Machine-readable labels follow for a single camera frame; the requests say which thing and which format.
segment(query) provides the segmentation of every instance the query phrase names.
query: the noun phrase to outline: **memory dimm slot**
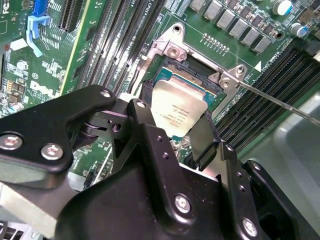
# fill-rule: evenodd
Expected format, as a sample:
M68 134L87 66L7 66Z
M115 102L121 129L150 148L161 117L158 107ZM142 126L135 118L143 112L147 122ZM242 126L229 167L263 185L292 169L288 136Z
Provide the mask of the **memory dimm slot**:
M127 19L125 19L129 11L130 3L131 0L125 0L125 7L121 8L121 12L117 16L117 22L110 34L108 41L105 44L105 48L103 49L103 57L100 59L95 71L95 75L90 80L89 85L103 84L103 76L105 73L109 72L109 63L113 61L112 57L110 58L110 56L113 56L119 51L121 43L126 36L130 22L132 21L132 18L134 17L134 14L139 6L140 0L134 2L129 16Z
M282 85L281 88L276 86L275 89L277 89L277 99L285 101L288 96L292 95L297 85L303 83L303 81L305 80L303 76L309 76L312 70L312 67L307 67L298 75L293 76L292 74L291 76L289 76L289 78L287 78L288 85ZM258 109L261 109L261 111L256 111L254 113L255 115L253 115L250 119L251 122L247 122L244 125L245 127L239 127L237 129L236 138L234 138L232 142L236 141L236 139L245 138L252 124L258 123L261 119L269 117L270 110L278 108L276 104L264 99L263 97L259 98L259 101L256 103L256 105L259 106Z
M313 86L317 83L320 79L320 73L318 73L318 76L314 77L312 82L310 82L310 86ZM301 89L299 93L297 93L294 97L292 97L288 103L293 104L297 100L299 100L309 89L309 85L303 84L301 86ZM274 123L286 110L280 106L276 106L276 108L273 110L272 117L268 117L266 119L265 125L269 126L272 123ZM245 138L243 138L241 141L235 142L235 148L237 149L237 152L241 152L250 142L254 141L255 138L263 131L264 129L261 129L259 126L255 127L251 132L249 132Z
M151 6L150 14L146 23L144 24L144 28L142 32L139 34L138 39L134 42L135 44L133 45L132 50L130 51L126 66L120 72L120 77L118 78L117 84L113 91L116 96L120 94L120 91L130 74L131 67L133 66L136 59L139 57L139 54L141 53L146 43L146 40L165 4L166 0L160 0L156 4L153 4Z
M278 96L279 95L278 90L284 89L283 86L288 81L291 81L291 78L295 75L296 70L300 69L305 64L306 61L307 61L306 59L304 59L304 61L302 59L301 61L297 62L297 65L295 64L289 65L287 71L278 72L277 81L272 82L272 84L268 84L264 88L264 92L270 96L277 96L277 99L281 100L279 98L280 96ZM251 116L250 119L252 119L252 116L262 108L264 102L266 102L266 100L263 97L256 97L252 102L253 104L251 104L250 107L248 107L244 112L245 114L242 114L241 117L239 116L237 118L237 121L233 122L233 124L226 129L228 134L225 134L224 137L231 138L232 137L231 135L233 135L234 132L236 132L238 129L241 129L243 125L248 125L248 122L246 121L248 116Z
M104 75L102 76L103 79L103 84L102 86L109 86L110 83L114 80L114 76L116 74L118 65L116 64L116 60L118 60L118 63L123 62L126 59L123 59L125 51L129 51L128 47L130 43L133 41L133 37L137 34L139 31L139 26L142 21L143 17L145 17L145 11L146 7L148 5L148 0L142 0L142 2L139 5L139 8L137 9L136 13L134 14L134 17L130 23L130 26L128 28L128 31L125 35L124 41L121 43L121 46L119 48L119 51L112 56L111 59L114 59L111 61L109 64L111 64L111 67L109 68L110 70L108 72L105 72Z
M292 43L253 86L293 105L319 80L320 64L307 53L297 50ZM274 126L273 123L285 111L267 99L247 91L216 127L221 138L239 153L261 133Z
M94 37L90 53L85 62L85 67L83 68L80 81L77 84L76 89L81 89L88 85L88 80L92 78L94 74L95 67L97 65L101 51L108 39L109 33L111 31L112 25L116 19L117 12L121 5L120 0L109 0L104 7L103 13L101 15L99 25Z
M290 59L292 59L296 53L292 51L292 48L287 48L282 54L282 60L277 59L272 66L267 70L268 74L262 74L253 86L261 91L277 76L279 71L284 68ZM234 121L237 119L238 115L246 111L246 108L254 101L257 97L256 94L246 91L245 94L240 98L240 100L233 106L226 116L223 117L223 120L219 121L216 126L219 130L219 134L223 135L224 132L230 125L234 124Z

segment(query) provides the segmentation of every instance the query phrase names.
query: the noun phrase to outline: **black plastic bracket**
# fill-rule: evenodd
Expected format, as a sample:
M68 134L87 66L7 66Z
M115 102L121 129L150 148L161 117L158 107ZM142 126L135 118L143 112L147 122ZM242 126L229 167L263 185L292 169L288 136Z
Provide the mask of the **black plastic bracket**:
M86 121L82 132L111 136L113 174L125 165L142 162L158 221L169 232L184 233L194 223L196 209L169 138L156 127L147 103L132 99L126 107L124 104L121 101L120 108L116 104L112 111L97 112ZM118 132L112 125L119 127ZM177 196L183 196L190 205L187 212L178 209Z
M116 97L92 85L28 108L0 120L0 135L14 134L23 143L14 150L0 148L0 181L33 188L54 188L65 178L73 162L73 144L80 126L94 112L112 109ZM58 160L42 157L47 144L62 148Z
M250 176L257 216L271 239L318 240L319 236L258 162L242 165Z

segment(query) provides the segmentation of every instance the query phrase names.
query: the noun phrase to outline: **screw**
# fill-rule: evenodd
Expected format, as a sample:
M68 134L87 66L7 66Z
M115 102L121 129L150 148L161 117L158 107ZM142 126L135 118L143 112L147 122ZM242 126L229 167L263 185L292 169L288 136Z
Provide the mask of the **screw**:
M104 96L106 98L110 98L111 97L110 93L108 93L107 91L101 91L100 93L101 93L102 96Z
M224 83L223 83L223 87L224 87L225 89L226 89L227 87L229 87L229 82L227 82L227 81L224 82Z
M232 152L233 152L233 148L232 148L229 144L226 145L226 148L227 148L229 151L232 151Z
M54 143L47 144L41 148L41 156L47 160L59 160L63 154L62 148Z
M140 108L145 108L146 105L143 101L136 101L136 104L140 107Z
M21 137L15 134L6 134L0 136L0 149L15 150L21 147L23 141Z
M261 167L260 167L258 164L254 163L253 166L254 166L254 168L257 169L258 171L261 170Z
M183 214L186 214L191 210L190 202L182 195L175 196L174 203L178 210Z
M236 73L237 74L243 74L244 71L245 71L245 68L243 66L240 66L240 67L237 68Z
M256 237L258 235L255 225L248 218L242 219L242 225L250 236Z

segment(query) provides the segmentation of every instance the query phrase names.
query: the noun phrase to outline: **ram slot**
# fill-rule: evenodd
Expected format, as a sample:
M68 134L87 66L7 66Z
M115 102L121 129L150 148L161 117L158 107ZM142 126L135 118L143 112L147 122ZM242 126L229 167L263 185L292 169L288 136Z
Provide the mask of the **ram slot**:
M152 4L151 9L150 9L150 14L148 16L147 21L143 24L143 29L141 33L138 34L138 39L134 42L132 50L130 51L130 54L128 56L128 62L126 66L121 70L119 74L119 78L117 79L115 88L113 90L114 94L118 96L123 88L124 83L126 82L130 71L131 67L139 57L139 54L141 53L146 40L154 26L154 24L157 21L157 18L159 14L161 13L163 7L165 6L166 1L165 0L160 0L156 4Z
M109 72L110 66L111 66L109 63L113 61L112 57L110 56L113 56L115 53L119 51L121 43L126 36L130 22L132 21L132 18L134 17L136 9L139 7L139 4L140 4L139 0L135 1L130 11L130 14L128 16L127 13L129 11L129 6L131 1L125 0L125 2L126 2L126 5L125 7L121 8L121 12L118 15L116 24L112 29L112 32L110 34L108 41L105 44L105 48L103 49L103 55L102 55L103 57L100 58L100 61L96 68L95 75L90 80L89 85L103 84L103 76L105 76L105 73Z
M84 88L89 85L89 81L95 74L97 63L100 59L103 47L110 35L112 26L116 19L117 13L121 6L120 0L109 0L101 15L99 26L96 31L95 38L93 40L90 53L85 62L80 81L77 85L77 89Z

